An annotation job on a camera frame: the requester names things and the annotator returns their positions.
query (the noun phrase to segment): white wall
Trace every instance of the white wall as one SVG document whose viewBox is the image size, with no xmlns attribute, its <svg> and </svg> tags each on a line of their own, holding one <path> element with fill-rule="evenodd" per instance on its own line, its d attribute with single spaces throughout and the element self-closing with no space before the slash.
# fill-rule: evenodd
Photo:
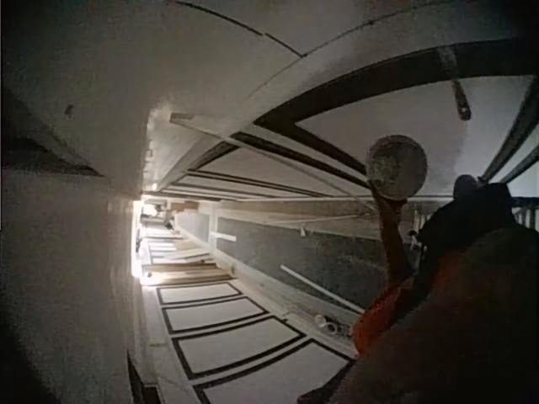
<svg viewBox="0 0 539 404">
<path fill-rule="evenodd" d="M 131 204 L 97 178 L 4 171 L 2 187 L 0 301 L 30 362 L 60 402 L 131 402 Z"/>
</svg>

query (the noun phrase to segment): dark wall panel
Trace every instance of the dark wall panel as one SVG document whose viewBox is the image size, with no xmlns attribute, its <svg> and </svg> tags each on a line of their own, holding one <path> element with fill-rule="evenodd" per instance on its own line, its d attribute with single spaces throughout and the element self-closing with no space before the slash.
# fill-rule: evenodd
<svg viewBox="0 0 539 404">
<path fill-rule="evenodd" d="M 237 237 L 236 242 L 217 240 L 217 248 L 225 254 L 331 303 L 335 301 L 280 269 L 281 264 L 364 308 L 384 287 L 379 241 L 324 233 L 302 237 L 296 229 L 227 218 L 219 218 L 218 231 Z"/>
<path fill-rule="evenodd" d="M 178 224 L 192 235 L 205 242 L 210 233 L 210 216 L 202 213 L 182 212 L 178 214 Z"/>
</svg>

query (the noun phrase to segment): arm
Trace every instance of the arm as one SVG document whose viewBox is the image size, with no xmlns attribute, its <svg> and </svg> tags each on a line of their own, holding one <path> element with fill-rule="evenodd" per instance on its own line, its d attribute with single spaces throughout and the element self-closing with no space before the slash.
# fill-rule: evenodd
<svg viewBox="0 0 539 404">
<path fill-rule="evenodd" d="M 371 190 L 380 212 L 380 233 L 387 260 L 387 282 L 390 285 L 401 284 L 413 273 L 403 239 L 398 232 L 400 210 L 406 201 L 385 199 L 372 184 Z"/>
</svg>

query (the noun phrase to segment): hand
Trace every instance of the hand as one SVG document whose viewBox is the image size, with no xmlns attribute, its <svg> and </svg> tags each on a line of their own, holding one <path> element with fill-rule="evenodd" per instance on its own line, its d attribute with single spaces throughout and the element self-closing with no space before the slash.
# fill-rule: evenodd
<svg viewBox="0 0 539 404">
<path fill-rule="evenodd" d="M 382 223 L 398 225 L 401 221 L 401 209 L 404 204 L 406 204 L 407 200 L 391 200 L 384 198 L 380 195 L 376 186 L 371 181 L 369 181 L 369 185 L 371 186 L 371 192 L 376 201 L 376 206 L 378 206 Z"/>
</svg>

